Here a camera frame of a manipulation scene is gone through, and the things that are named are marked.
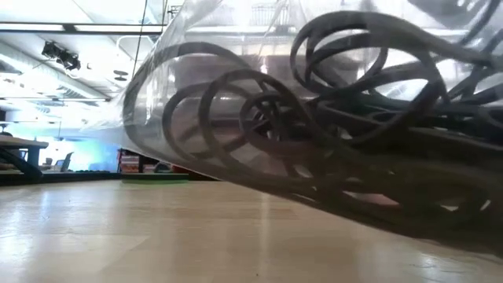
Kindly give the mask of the black background table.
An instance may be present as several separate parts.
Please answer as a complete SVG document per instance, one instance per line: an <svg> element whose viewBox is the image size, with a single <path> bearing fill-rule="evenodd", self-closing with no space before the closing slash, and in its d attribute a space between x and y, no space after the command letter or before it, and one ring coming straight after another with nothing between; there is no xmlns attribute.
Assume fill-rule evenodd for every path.
<svg viewBox="0 0 503 283"><path fill-rule="evenodd" d="M39 152L46 149L49 143L44 141L30 141L23 138L15 138L6 135L0 135L0 159L10 162L19 169L26 177L38 179L42 177L39 170ZM10 150L26 149L28 159L23 160L14 155Z"/></svg>

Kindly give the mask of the dark purple rubber bands pile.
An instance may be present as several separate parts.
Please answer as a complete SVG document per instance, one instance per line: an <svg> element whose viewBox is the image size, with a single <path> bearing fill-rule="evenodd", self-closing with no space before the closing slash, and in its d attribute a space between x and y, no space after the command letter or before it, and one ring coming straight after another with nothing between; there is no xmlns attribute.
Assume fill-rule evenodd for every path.
<svg viewBox="0 0 503 283"><path fill-rule="evenodd" d="M310 97L221 46L168 46L127 87L124 128L147 153L213 178L410 237L503 249L503 29L468 47L486 23L447 42L387 14L323 14L288 57ZM178 89L152 145L140 90L189 55L231 69Z"/></svg>

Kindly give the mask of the clear plastic bags pile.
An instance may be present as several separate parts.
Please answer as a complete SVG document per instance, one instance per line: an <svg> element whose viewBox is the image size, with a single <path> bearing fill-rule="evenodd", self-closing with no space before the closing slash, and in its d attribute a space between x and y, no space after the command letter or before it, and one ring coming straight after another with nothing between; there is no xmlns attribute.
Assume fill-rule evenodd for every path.
<svg viewBox="0 0 503 283"><path fill-rule="evenodd" d="M187 2L122 96L137 151L503 258L503 0Z"/></svg>

